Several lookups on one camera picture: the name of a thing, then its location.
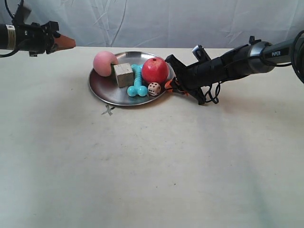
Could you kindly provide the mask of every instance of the tape mark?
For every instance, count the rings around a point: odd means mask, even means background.
[[[102,113],[102,115],[109,113],[109,116],[113,115],[112,110],[115,109],[115,107],[110,108],[110,106],[107,104],[106,111]]]

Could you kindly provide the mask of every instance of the blue dog bone toy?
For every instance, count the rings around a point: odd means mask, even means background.
[[[148,88],[142,85],[142,67],[143,65],[133,64],[131,66],[135,77],[134,77],[134,85],[130,86],[127,90],[129,96],[147,96]]]

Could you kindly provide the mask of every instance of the table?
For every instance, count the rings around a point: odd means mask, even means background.
[[[100,50],[196,61],[189,49],[102,47],[1,59],[0,227],[303,227],[292,68],[224,83],[219,104],[165,94],[109,115],[87,84]]]

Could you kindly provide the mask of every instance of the gray cube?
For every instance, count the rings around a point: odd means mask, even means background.
[[[129,63],[114,65],[114,71],[119,88],[133,86],[134,73]]]

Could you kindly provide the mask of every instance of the silver plate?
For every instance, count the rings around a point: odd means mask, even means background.
[[[130,63],[131,65],[141,65],[144,64],[148,59],[159,56],[147,52],[128,51],[118,53],[116,54],[116,57],[120,64]],[[167,81],[171,80],[172,78],[173,70],[169,66],[169,75]],[[89,87],[92,93],[100,100],[116,106],[137,106],[152,102],[160,98],[166,92],[164,89],[164,84],[161,85],[162,90],[158,96],[148,95],[145,97],[130,97],[127,94],[128,87],[119,88],[115,76],[102,77],[92,70],[89,77]]]

